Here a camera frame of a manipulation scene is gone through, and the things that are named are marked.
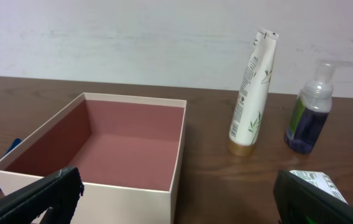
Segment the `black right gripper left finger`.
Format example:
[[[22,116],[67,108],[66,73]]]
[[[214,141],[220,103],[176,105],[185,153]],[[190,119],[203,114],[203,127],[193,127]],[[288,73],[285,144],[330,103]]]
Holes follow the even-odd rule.
[[[0,199],[0,223],[70,224],[84,185],[76,167],[64,167]]]

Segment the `clear pump bottle purple liquid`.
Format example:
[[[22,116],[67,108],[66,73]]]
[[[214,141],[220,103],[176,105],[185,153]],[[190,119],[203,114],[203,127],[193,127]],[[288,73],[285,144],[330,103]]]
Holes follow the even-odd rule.
[[[313,150],[332,108],[332,77],[338,67],[353,67],[353,62],[320,60],[314,77],[297,94],[285,133],[293,151],[309,154]]]

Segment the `green white soap box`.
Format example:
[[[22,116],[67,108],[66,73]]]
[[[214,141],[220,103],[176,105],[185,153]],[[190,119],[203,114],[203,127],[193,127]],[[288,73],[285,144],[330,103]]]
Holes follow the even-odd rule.
[[[290,173],[316,186],[317,188],[336,197],[340,201],[347,203],[340,191],[337,189],[331,178],[323,172],[305,171],[305,170],[290,170]]]

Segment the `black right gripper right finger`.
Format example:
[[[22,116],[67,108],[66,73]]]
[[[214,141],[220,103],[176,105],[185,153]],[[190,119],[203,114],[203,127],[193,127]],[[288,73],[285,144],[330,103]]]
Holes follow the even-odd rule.
[[[353,224],[352,206],[290,171],[278,171],[273,196],[280,216],[279,223]]]

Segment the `white Pantene lotion tube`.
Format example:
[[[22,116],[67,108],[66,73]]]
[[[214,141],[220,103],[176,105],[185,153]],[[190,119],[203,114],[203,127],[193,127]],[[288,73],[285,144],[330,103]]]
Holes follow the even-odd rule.
[[[277,39],[278,34],[272,31],[257,31],[229,129],[228,149],[237,156],[248,156],[257,141],[273,73]]]

